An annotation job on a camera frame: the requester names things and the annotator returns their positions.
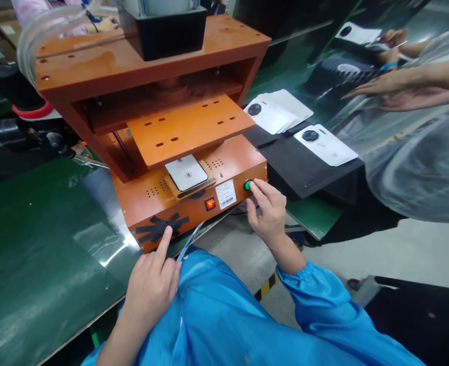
clear tubing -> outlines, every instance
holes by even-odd
[[[47,41],[49,41],[52,38],[57,37],[60,34],[63,34],[65,32],[68,32],[72,30],[73,28],[87,23],[88,20],[86,18],[85,12],[82,12],[82,14],[77,14],[76,16],[67,19],[63,22],[56,23],[56,24],[46,24],[45,27],[41,29],[41,31],[36,34],[31,41],[31,43],[28,45],[25,60],[26,60],[26,71],[27,74],[25,75],[27,79],[30,81],[30,83],[36,87],[36,56],[38,54],[38,51],[40,50],[41,46],[45,44]]]
[[[95,16],[114,16],[117,9],[112,7],[101,7],[102,0],[93,0],[86,10]],[[41,46],[51,38],[57,37],[73,28],[88,22],[86,10],[78,5],[67,5],[52,9],[39,15],[21,33],[18,43],[18,65],[20,71],[28,81],[37,88],[35,61]],[[53,24],[52,22],[72,16],[72,18]]]
[[[29,44],[39,33],[41,28],[56,19],[73,16],[80,11],[80,7],[76,5],[67,5],[64,7],[55,8],[48,12],[38,15],[32,22],[30,22],[21,32],[17,46],[17,64],[24,76],[27,77],[26,53]]]

concrete floor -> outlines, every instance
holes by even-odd
[[[252,233],[246,215],[228,216],[196,244],[223,259],[253,294],[275,271],[275,260]],[[395,229],[305,248],[303,254],[346,279],[377,275],[449,287],[449,224],[406,219]],[[294,303],[281,283],[261,303],[278,322],[299,328]]]

blue uniform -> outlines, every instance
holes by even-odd
[[[277,323],[221,259],[194,250],[135,365],[424,365],[375,330],[332,272],[309,262],[293,276],[277,274],[302,331]],[[102,346],[82,366],[95,365]]]

barcode label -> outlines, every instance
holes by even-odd
[[[234,191],[233,180],[228,180],[216,187],[216,195],[218,196],[219,208],[225,209],[236,202],[236,192]]]

white phone case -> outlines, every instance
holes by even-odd
[[[323,125],[315,125],[314,126],[317,131],[326,134],[329,136],[330,141],[333,143],[333,141],[335,143],[338,144],[338,146],[336,147],[339,151],[341,151],[341,153],[344,155],[345,159],[341,162],[339,162],[338,164],[336,164],[335,166],[340,166],[342,164],[348,163],[349,161],[358,158],[358,154],[352,150],[350,147],[348,147],[346,144],[344,144],[339,138],[337,138],[335,135],[333,135],[329,130],[327,130],[326,128],[323,127]]]
[[[321,125],[307,126],[294,137],[330,166],[338,166],[356,153]]]

